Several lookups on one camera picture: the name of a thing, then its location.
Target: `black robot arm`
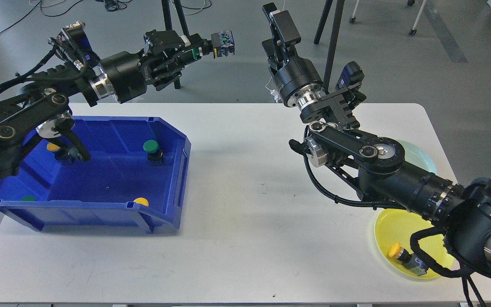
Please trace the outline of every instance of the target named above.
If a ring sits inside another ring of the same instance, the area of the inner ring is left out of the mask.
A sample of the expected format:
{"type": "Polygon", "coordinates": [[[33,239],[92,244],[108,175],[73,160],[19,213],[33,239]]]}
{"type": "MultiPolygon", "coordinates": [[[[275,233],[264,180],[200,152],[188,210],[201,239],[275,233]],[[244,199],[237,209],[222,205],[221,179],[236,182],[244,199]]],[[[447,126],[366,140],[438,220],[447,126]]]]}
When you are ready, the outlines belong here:
{"type": "Polygon", "coordinates": [[[66,150],[73,159],[88,161],[87,148],[72,132],[74,120],[68,97],[81,93],[92,107],[109,95],[124,103],[145,93],[148,85],[160,91],[202,55],[213,52],[216,58],[234,53],[230,31],[214,33],[211,38],[153,30],[145,33],[144,48],[137,53],[123,51],[100,59],[84,33],[84,23],[64,27],[49,40],[52,49],[39,64],[0,84],[1,94],[29,82],[17,96],[0,101],[0,178],[16,175],[20,162],[43,138],[66,150]],[[36,72],[52,56],[64,64],[36,72]],[[32,130],[37,133],[25,140],[32,130]]]}
{"type": "Polygon", "coordinates": [[[272,38],[263,41],[280,102],[298,107],[308,124],[302,142],[290,140],[295,152],[304,156],[314,186],[337,203],[371,208],[397,208],[419,214],[433,228],[411,237],[411,249],[442,276],[469,281],[473,272],[491,278],[491,180],[477,179],[468,187],[453,184],[405,161],[399,142],[359,130],[352,110],[366,96],[359,92],[364,78],[359,65],[343,69],[333,93],[322,81],[312,62],[297,55],[300,35],[289,15],[273,3],[263,6],[272,38]],[[310,165],[325,166],[356,192],[360,201],[345,200],[329,192],[316,180],[310,165]],[[352,176],[343,166],[357,169],[352,176]],[[444,235],[449,254],[460,269],[443,268],[419,247],[419,240],[444,235]]]}

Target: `yellow plastic plate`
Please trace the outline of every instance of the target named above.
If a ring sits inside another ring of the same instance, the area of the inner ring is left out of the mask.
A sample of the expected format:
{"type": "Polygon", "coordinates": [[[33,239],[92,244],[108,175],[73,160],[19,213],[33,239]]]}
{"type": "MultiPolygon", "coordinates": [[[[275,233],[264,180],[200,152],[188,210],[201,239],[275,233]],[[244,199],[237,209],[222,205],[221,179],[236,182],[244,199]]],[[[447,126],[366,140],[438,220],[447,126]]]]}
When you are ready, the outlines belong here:
{"type": "MultiPolygon", "coordinates": [[[[427,274],[417,276],[407,270],[400,261],[388,256],[391,246],[397,242],[401,243],[401,246],[409,251],[409,253],[412,253],[410,249],[410,235],[416,231],[430,227],[431,223],[423,220],[417,214],[409,213],[405,210],[385,209],[380,213],[374,225],[376,245],[378,245],[382,256],[404,274],[420,279],[437,278],[439,274],[433,272],[433,270],[428,270],[427,274]]],[[[442,235],[421,239],[419,245],[421,249],[425,250],[425,252],[445,268],[450,268],[454,263],[454,257],[446,253],[446,249],[442,246],[442,235]]]]}

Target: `black tripod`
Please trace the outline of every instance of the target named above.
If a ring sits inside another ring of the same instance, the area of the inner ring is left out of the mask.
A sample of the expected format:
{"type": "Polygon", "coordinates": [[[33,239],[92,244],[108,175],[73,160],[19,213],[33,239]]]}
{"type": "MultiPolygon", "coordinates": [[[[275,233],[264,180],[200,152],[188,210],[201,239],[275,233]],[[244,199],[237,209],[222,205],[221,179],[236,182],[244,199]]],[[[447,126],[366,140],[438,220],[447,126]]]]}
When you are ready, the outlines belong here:
{"type": "MultiPolygon", "coordinates": [[[[181,29],[183,34],[189,37],[189,28],[187,27],[187,22],[185,21],[185,13],[183,13],[183,6],[181,6],[181,0],[173,0],[176,6],[177,17],[179,18],[179,23],[181,24],[181,29]]],[[[172,17],[170,15],[170,0],[162,0],[162,13],[164,14],[164,25],[167,30],[172,30],[172,17]]],[[[173,82],[173,87],[175,89],[181,88],[181,82],[179,79],[173,82]]]]}
{"type": "MultiPolygon", "coordinates": [[[[325,6],[321,13],[318,30],[315,33],[314,44],[318,44],[321,38],[321,33],[327,22],[327,16],[333,0],[325,0],[325,6]]],[[[333,70],[333,62],[335,61],[335,50],[337,49],[338,33],[341,30],[342,11],[344,10],[344,0],[337,0],[337,8],[335,11],[335,19],[333,20],[333,29],[331,31],[331,41],[329,42],[329,53],[327,54],[327,64],[325,64],[325,75],[323,76],[323,88],[329,91],[329,80],[333,70]]]]}

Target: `blue plastic bin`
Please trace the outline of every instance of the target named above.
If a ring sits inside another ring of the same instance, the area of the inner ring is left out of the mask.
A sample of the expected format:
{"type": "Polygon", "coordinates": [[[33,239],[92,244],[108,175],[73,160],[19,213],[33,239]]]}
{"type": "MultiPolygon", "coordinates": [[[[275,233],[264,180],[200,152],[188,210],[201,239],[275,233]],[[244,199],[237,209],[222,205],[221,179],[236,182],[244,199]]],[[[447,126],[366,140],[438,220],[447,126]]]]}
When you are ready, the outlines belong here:
{"type": "Polygon", "coordinates": [[[64,165],[43,140],[19,175],[0,179],[0,212],[35,231],[46,225],[136,226],[146,233],[167,223],[179,228],[191,143],[159,117],[77,116],[73,131],[89,162],[64,165]],[[155,139],[162,165],[143,150],[155,139]],[[35,201],[24,201],[33,197],[35,201]],[[144,197],[149,206],[134,200],[144,197]]]}

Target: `concrete floor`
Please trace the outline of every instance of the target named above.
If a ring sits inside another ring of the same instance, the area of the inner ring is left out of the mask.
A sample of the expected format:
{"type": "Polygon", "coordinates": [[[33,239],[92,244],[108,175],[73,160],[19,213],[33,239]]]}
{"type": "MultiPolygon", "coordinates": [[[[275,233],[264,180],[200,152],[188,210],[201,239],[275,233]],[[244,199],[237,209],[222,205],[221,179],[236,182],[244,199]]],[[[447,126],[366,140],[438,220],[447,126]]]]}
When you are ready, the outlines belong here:
{"type": "MultiPolygon", "coordinates": [[[[231,29],[236,56],[217,60],[206,57],[183,72],[181,90],[169,86],[157,92],[150,88],[129,103],[271,102],[265,89],[269,74],[261,47],[261,41],[270,37],[261,12],[266,1],[212,1],[212,8],[187,17],[189,31],[209,37],[215,31],[231,29]]],[[[56,2],[44,1],[45,5],[56,2]]],[[[284,4],[283,0],[275,2],[279,8],[284,4]]],[[[411,37],[407,33],[419,10],[420,1],[417,2],[407,7],[405,0],[363,0],[356,23],[350,24],[347,19],[355,1],[347,1],[333,86],[341,68],[356,61],[366,75],[362,91],[367,102],[419,103],[425,108],[460,183],[468,185],[476,177],[491,177],[491,9],[485,0],[428,0],[418,32],[411,37]],[[462,61],[456,60],[457,51],[461,52],[462,61]]],[[[67,0],[44,11],[58,14],[73,3],[67,0]]],[[[183,4],[200,6],[202,1],[183,0],[183,4]]],[[[322,7],[321,0],[285,2],[285,9],[291,12],[302,35],[298,52],[313,61],[320,75],[325,68],[332,21],[331,14],[321,43],[314,45],[322,7]]],[[[31,8],[27,0],[0,0],[0,30],[31,8]]],[[[175,12],[172,14],[178,28],[175,12]]],[[[34,66],[49,50],[46,39],[77,20],[86,23],[90,43],[101,58],[122,50],[134,52],[143,47],[145,31],[164,28],[160,3],[152,0],[134,0],[126,10],[111,13],[104,10],[103,4],[85,0],[55,18],[45,17],[36,9],[0,35],[0,82],[34,66]]],[[[56,64],[58,60],[51,60],[46,67],[56,64]]],[[[8,98],[14,93],[10,90],[0,97],[8,98]]],[[[83,101],[80,95],[71,100],[83,101]]],[[[103,102],[113,101],[106,98],[103,102]]],[[[380,118],[381,122],[395,120],[399,120],[399,114],[380,118]]]]}

